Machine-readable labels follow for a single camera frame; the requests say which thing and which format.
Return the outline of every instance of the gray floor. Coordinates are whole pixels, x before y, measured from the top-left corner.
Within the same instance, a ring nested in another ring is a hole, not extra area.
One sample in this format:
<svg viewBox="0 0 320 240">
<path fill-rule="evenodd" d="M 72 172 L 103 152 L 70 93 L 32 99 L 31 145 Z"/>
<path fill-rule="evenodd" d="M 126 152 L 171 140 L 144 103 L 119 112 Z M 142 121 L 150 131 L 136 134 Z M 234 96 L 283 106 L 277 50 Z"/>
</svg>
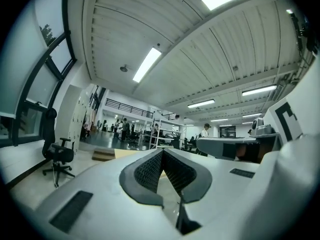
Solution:
<svg viewBox="0 0 320 240">
<path fill-rule="evenodd" d="M 124 143 L 123 145 L 127 147 L 125 149 L 130 149 L 128 143 Z M 75 154 L 73 161 L 68 163 L 68 165 L 72 167 L 72 174 L 78 175 L 96 164 L 108 163 L 92 160 L 92 155 L 96 147 L 99 146 L 80 142 L 79 151 Z M 42 174 L 42 170 L 50 167 L 51 162 L 48 162 L 20 181 L 11 189 L 10 193 L 12 197 L 16 201 L 35 210 L 47 196 L 56 190 L 53 173 L 47 173 L 46 176 Z M 61 174 L 59 186 L 64 185 L 72 179 L 71 176 Z M 157 193 L 163 197 L 164 214 L 173 225 L 176 225 L 179 215 L 180 197 L 167 177 L 160 178 Z"/>
<path fill-rule="evenodd" d="M 140 151 L 149 149 L 149 142 L 141 141 L 140 145 L 138 145 L 137 143 L 132 143 L 129 140 L 120 141 L 119 139 L 114 138 L 114 134 L 112 132 L 105 131 L 94 132 L 90 137 L 87 137 L 86 140 L 81 140 L 81 142 L 109 149 Z"/>
</svg>

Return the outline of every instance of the man in white shirt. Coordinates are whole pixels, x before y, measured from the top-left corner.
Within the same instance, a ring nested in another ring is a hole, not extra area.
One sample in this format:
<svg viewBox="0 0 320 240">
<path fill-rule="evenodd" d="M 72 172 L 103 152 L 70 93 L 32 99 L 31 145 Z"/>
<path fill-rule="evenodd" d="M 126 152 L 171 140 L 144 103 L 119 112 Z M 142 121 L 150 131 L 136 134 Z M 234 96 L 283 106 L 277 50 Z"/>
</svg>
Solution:
<svg viewBox="0 0 320 240">
<path fill-rule="evenodd" d="M 209 128 L 210 128 L 210 125 L 208 123 L 206 123 L 204 125 L 204 129 L 201 131 L 201 137 L 208 137 L 209 136 L 209 132 L 208 132 Z"/>
</svg>

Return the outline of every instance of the chair armrest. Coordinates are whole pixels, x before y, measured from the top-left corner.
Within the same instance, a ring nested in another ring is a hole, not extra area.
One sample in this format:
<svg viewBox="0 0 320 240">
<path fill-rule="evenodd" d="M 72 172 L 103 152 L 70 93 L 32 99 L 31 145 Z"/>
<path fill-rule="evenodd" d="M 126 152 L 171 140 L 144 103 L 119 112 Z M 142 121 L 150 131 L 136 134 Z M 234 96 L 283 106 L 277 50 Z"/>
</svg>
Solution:
<svg viewBox="0 0 320 240">
<path fill-rule="evenodd" d="M 70 142 L 71 141 L 71 139 L 69 139 L 69 138 L 60 138 L 60 140 L 65 141 L 65 142 Z"/>
<path fill-rule="evenodd" d="M 57 149 L 57 150 L 67 150 L 68 148 L 65 147 L 65 146 L 59 146 L 59 145 L 56 145 L 56 144 L 52 144 L 51 145 L 54 149 Z"/>
</svg>

